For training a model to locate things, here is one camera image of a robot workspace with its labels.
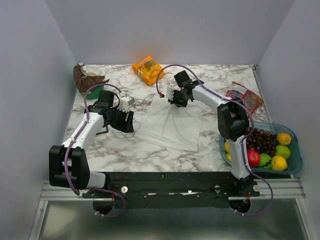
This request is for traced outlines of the white camisole garment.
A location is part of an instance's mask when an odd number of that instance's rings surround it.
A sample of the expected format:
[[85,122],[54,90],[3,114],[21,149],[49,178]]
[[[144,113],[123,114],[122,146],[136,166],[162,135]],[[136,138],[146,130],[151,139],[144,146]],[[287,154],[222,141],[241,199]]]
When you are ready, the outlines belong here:
[[202,110],[203,104],[199,101],[177,107],[156,95],[134,136],[160,147],[196,152],[203,122]]

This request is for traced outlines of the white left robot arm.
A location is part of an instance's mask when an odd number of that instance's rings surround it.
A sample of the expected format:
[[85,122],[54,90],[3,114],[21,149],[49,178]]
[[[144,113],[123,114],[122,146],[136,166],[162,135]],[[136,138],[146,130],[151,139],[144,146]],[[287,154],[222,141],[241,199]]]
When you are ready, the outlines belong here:
[[133,133],[134,113],[129,107],[135,102],[124,93],[102,90],[97,101],[86,104],[84,116],[74,133],[61,145],[49,150],[49,183],[70,188],[75,193],[93,188],[101,198],[107,197],[111,185],[106,174],[91,171],[86,151],[102,128],[111,127],[123,133]]

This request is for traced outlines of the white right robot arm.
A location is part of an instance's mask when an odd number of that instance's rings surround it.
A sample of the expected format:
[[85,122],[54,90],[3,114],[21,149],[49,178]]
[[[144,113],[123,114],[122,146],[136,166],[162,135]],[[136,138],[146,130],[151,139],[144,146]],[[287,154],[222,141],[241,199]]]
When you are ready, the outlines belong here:
[[230,191],[241,196],[248,190],[244,180],[251,169],[249,167],[245,138],[248,134],[248,110],[240,99],[223,96],[208,87],[202,81],[191,80],[186,71],[174,76],[179,90],[173,90],[169,102],[177,107],[186,107],[189,101],[197,100],[217,114],[220,135],[227,141],[232,159],[231,174],[236,178],[230,183]]

